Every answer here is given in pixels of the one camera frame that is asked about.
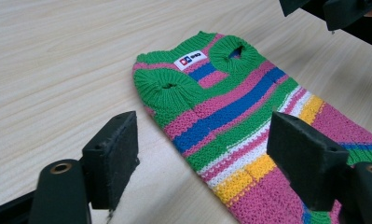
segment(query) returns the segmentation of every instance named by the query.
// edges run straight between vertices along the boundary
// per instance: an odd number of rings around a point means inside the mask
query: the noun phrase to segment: wooden table
[[[111,223],[234,223],[147,116],[136,56],[199,30],[237,35],[372,132],[372,46],[279,1],[0,1],[0,204],[40,170],[79,159],[114,115],[136,110],[141,164]],[[107,211],[92,211],[105,223]]]

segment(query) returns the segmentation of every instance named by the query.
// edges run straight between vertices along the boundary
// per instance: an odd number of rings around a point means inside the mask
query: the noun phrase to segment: pink stripe
[[[284,74],[284,76],[282,76],[281,78],[279,78],[278,80],[276,80],[276,84],[280,85],[282,83],[285,82],[285,80],[287,80],[289,78],[289,76],[287,74]]]
[[[265,61],[259,66],[258,69],[254,70],[236,89],[230,91],[227,94],[216,96],[201,103],[200,105],[197,105],[194,109],[195,113],[198,114],[198,117],[200,119],[204,119],[212,115],[215,111],[235,102],[247,92],[252,90],[253,87],[260,81],[260,79],[274,67],[275,65],[273,65],[271,62]],[[178,123],[181,123],[184,127],[191,127],[196,122],[195,120],[188,121],[187,118],[183,118],[189,116],[189,113],[193,113],[193,111],[188,110],[184,112],[164,128],[166,133],[172,134],[169,135],[171,139],[181,135],[187,130],[187,128],[179,129],[180,125],[178,125]]]
[[[215,35],[214,39],[212,40],[212,42],[210,42],[210,44],[208,46],[206,46],[206,48],[204,48],[202,51],[202,53],[204,53],[206,56],[209,57],[209,50],[212,48],[212,46],[215,44],[215,42],[217,42],[219,39],[223,38],[224,36],[223,35],[220,35],[220,34],[217,34]]]
[[[169,123],[163,131],[173,140],[176,136],[191,128],[198,121],[198,116],[193,110],[187,110],[181,116]]]
[[[136,63],[132,68],[132,74],[134,75],[134,72],[137,69],[157,69],[157,68],[171,68],[175,70],[179,70],[174,63]]]
[[[210,42],[208,46],[206,46],[204,49],[201,50],[202,53],[205,54],[208,57],[207,59],[204,59],[204,60],[202,60],[200,62],[197,62],[197,63],[192,64],[191,66],[189,66],[188,68],[186,68],[183,72],[184,73],[187,73],[187,74],[190,74],[193,71],[197,70],[199,67],[203,66],[204,64],[209,63],[210,62],[210,60],[209,60],[209,58],[210,58],[209,57],[209,50],[222,37],[223,37],[223,35],[217,34],[214,37],[214,39],[212,40],[212,42]]]
[[[257,103],[255,103],[252,107],[248,108],[241,115],[239,115],[238,117],[233,119],[231,122],[228,122],[227,124],[217,128],[215,130],[212,130],[211,133],[213,133],[214,135],[218,135],[220,133],[225,132],[226,130],[231,129],[232,127],[234,127],[238,123],[242,122],[243,120],[247,119],[251,114],[253,114],[253,112],[255,112],[261,105],[263,105],[268,100],[268,98],[276,90],[277,87],[278,87],[277,85],[272,83],[272,86],[270,86],[270,88],[268,89],[266,94]],[[199,144],[193,146],[192,150],[191,149],[187,150],[185,153],[183,153],[183,155],[185,157],[189,157],[192,154],[194,154],[195,152],[199,151],[201,149],[201,147],[198,147],[198,145]]]
[[[302,202],[277,167],[235,198],[228,209],[240,223],[302,223]]]
[[[156,111],[154,111],[151,107],[145,105],[145,110],[147,111],[147,113],[154,118],[154,116],[156,116]]]
[[[218,83],[219,81],[223,80],[228,76],[227,73],[223,73],[220,71],[214,71],[209,76],[204,77],[198,83],[202,86],[202,88],[207,89],[212,87],[214,84]]]
[[[218,162],[215,166],[211,167],[209,170],[203,173],[201,175],[203,181],[205,182],[210,181],[212,178],[214,178],[215,176],[223,172],[225,169],[227,169],[230,165],[232,165],[239,158],[243,157],[244,155],[249,153],[252,149],[256,148],[261,143],[263,143],[265,140],[267,140],[268,132],[269,130],[265,130],[253,142],[250,142],[243,148],[240,148],[239,150],[233,152],[228,157],[226,157],[225,160]]]
[[[340,202],[335,200],[333,209],[329,213],[329,215],[331,217],[331,223],[332,224],[339,224],[339,218],[338,217],[339,217],[339,212],[340,212],[341,207],[342,207],[342,205],[340,204]]]
[[[211,98],[200,105],[195,106],[194,111],[201,119],[211,116],[217,110],[230,105],[239,100],[251,91],[261,78],[271,69],[275,67],[269,61],[265,61],[260,67],[254,70],[236,89],[224,94]]]
[[[372,133],[346,118],[329,104],[323,104],[311,126],[336,142],[372,143]]]
[[[189,75],[190,73],[192,73],[193,71],[197,70],[198,68],[200,68],[201,66],[205,65],[206,63],[209,63],[210,60],[209,59],[203,59],[199,62],[196,62],[194,64],[191,64],[188,68],[186,68],[185,70],[183,70],[184,73],[186,73],[187,75]]]
[[[287,106],[287,108],[284,109],[285,114],[289,114],[291,111],[293,111],[294,107],[296,106],[296,103],[307,93],[307,90],[304,88],[301,88],[296,92],[296,95],[291,99],[290,104]]]
[[[277,87],[278,87],[277,85],[272,84],[272,86],[269,87],[265,95],[261,99],[259,99],[257,103],[252,105],[252,107],[248,108],[237,118],[233,119],[231,122],[228,122],[227,124],[213,130],[213,133],[219,134],[219,133],[225,132],[226,130],[231,129],[233,126],[247,119],[251,114],[253,114],[259,107],[261,107],[261,105],[263,105],[269,99],[269,97],[271,96],[272,93],[275,92]]]
[[[187,151],[183,153],[184,157],[189,157],[192,154],[196,153],[198,150],[200,150],[202,147],[208,145],[210,142],[212,142],[215,139],[215,135],[213,133],[209,133],[206,137],[204,137],[201,141],[199,141],[195,146],[191,147]]]

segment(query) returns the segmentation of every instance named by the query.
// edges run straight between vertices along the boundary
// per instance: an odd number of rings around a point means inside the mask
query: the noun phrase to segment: yellow stripe
[[[234,203],[239,199],[239,197],[235,198],[235,196],[242,196],[241,192],[247,186],[254,186],[264,175],[272,171],[275,166],[269,155],[264,154],[226,178],[217,187],[213,188],[213,191],[220,198],[221,202],[227,204],[232,199]]]
[[[304,105],[299,118],[304,120],[308,124],[312,124],[314,119],[316,118],[316,114],[320,112],[323,103],[324,101],[321,98],[312,95],[311,98]]]
[[[321,98],[312,95],[304,105],[299,118],[308,124],[312,124],[316,115],[322,110],[323,105],[324,101]],[[250,187],[255,186],[262,177],[272,171],[275,167],[276,164],[270,156],[264,154],[227,177],[213,188],[213,191],[224,204],[231,206],[241,196],[243,196],[245,191],[249,190]]]

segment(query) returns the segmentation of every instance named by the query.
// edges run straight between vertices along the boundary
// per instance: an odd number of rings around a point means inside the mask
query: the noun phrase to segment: clothing label
[[[206,55],[203,54],[202,51],[196,50],[176,60],[176,62],[174,62],[174,65],[176,65],[181,71],[183,71],[186,68],[188,68],[191,64],[197,63],[200,60],[206,58],[208,57],[206,57]]]

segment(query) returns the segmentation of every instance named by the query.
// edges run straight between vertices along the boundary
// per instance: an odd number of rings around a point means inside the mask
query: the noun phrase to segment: knitted garment
[[[371,133],[236,36],[199,32],[141,54],[133,78],[148,113],[240,223],[338,223],[338,202],[311,212],[267,155],[272,110],[348,149],[348,164],[372,161]]]

